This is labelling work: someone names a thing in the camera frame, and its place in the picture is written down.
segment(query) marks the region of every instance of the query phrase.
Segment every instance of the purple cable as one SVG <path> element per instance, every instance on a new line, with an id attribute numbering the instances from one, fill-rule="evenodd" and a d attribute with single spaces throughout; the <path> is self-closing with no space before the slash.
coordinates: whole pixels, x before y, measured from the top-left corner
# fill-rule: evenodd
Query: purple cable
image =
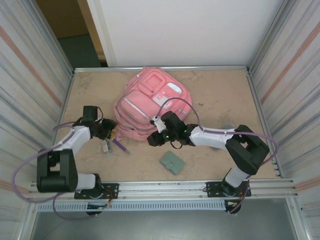
<path id="1" fill-rule="evenodd" d="M 33 204 L 45 203 L 45 202 L 48 202 L 48 201 L 53 200 L 53 199 L 58 195 L 58 194 L 57 194 L 57 195 L 55 195 L 55 196 L 49 197 L 49 198 L 44 199 L 44 200 L 38 200 L 38 201 L 31 200 L 31 199 L 25 197 L 21 192 L 19 192 L 18 187 L 17 187 L 17 185 L 16 185 L 16 176 L 17 176 L 18 172 L 19 172 L 25 165 L 27 165 L 28 163 L 30 163 L 33 159 L 36 159 L 37 157 L 42 156 L 43 154 L 47 154 L 47 153 L 49 153 L 50 151 L 61 147 L 63 144 L 65 144 L 67 141 L 69 141 L 69 139 L 72 138 L 72 136 L 75 134 L 74 128 L 73 128 L 72 126 L 62 124 L 62 125 L 59 125 L 59 126 L 55 127 L 54 130 L 56 131 L 56 130 L 58 130 L 58 129 L 65 128 L 65 127 L 71 128 L 71 129 L 73 129 L 73 131 L 71 132 L 71 134 L 70 134 L 62 143 L 60 143 L 60 144 L 58 144 L 58 145 L 56 145 L 56 146 L 53 146 L 53 147 L 51 147 L 51 148 L 45 149 L 45 150 L 43 150 L 43 151 L 40 151 L 40 152 L 38 152 L 37 154 L 35 154 L 35 155 L 27 158 L 27 159 L 26 159 L 20 166 L 18 166 L 18 167 L 14 170 L 14 172 L 13 172 L 13 174 L 12 174 L 12 176 L 11 176 L 11 184 L 12 184 L 13 191 L 14 191 L 14 193 L 15 193 L 19 198 L 21 198 L 22 200 L 26 201 L 27 203 L 33 203 Z"/>
<path id="2" fill-rule="evenodd" d="M 199 115 L 197 113 L 197 111 L 195 110 L 195 108 L 186 100 L 184 100 L 183 98 L 180 98 L 180 97 L 171 97 L 169 99 L 167 99 L 166 101 L 164 101 L 164 103 L 162 104 L 162 106 L 160 107 L 158 113 L 156 114 L 155 117 L 158 117 L 160 115 L 160 112 L 162 110 L 162 108 L 165 106 L 165 104 L 168 102 L 168 101 L 171 101 L 173 99 L 177 99 L 177 100 L 181 100 L 183 102 L 185 102 L 191 109 L 192 111 L 194 112 L 195 116 L 196 116 L 196 119 L 197 119 L 197 122 L 198 122 L 198 126 L 199 128 L 206 132 L 206 133 L 210 133 L 210 134 L 220 134 L 220 135 L 250 135 L 250 136 L 256 136 L 256 137 L 261 137 L 261 138 L 264 138 L 264 139 L 267 139 L 269 141 L 271 141 L 273 144 L 274 144 L 274 153 L 266 160 L 263 161 L 263 163 L 261 165 L 265 165 L 266 163 L 270 162 L 271 159 L 273 159 L 278 151 L 279 151 L 279 145 L 278 143 L 276 142 L 276 140 L 274 140 L 272 137 L 270 136 L 266 136 L 266 135 L 263 135 L 263 134 L 260 134 L 260 133 L 254 133 L 254 132 L 244 132 L 244 131 L 229 131 L 229 132 L 224 132 L 224 131 L 211 131 L 211 130 L 206 130 L 204 129 L 202 126 L 201 126 L 201 123 L 200 123 L 200 118 L 199 118 Z M 231 211 L 229 211 L 228 213 L 231 214 L 233 213 L 237 208 L 239 208 L 241 206 L 241 204 L 243 203 L 243 201 L 245 200 L 245 197 L 249 191 L 249 178 L 251 177 L 248 176 L 247 179 L 247 186 L 246 186 L 246 190 L 245 190 L 245 193 L 243 195 L 243 198 L 241 199 L 241 201 L 236 205 L 236 207 L 234 209 L 232 209 Z"/>
<path id="3" fill-rule="evenodd" d="M 53 201 L 52 201 L 52 209 L 53 209 L 53 212 L 61 219 L 63 220 L 67 220 L 67 221 L 79 221 L 79 220 L 85 220 L 85 219 L 90 219 L 92 217 L 94 217 L 95 215 L 89 215 L 89 216 L 84 216 L 84 217 L 66 217 L 66 216 L 63 216 L 61 215 L 60 213 L 58 213 L 57 209 L 56 209 L 56 200 L 59 196 L 63 195 L 64 193 L 63 192 L 59 192 L 57 193 L 54 197 L 53 197 Z"/>

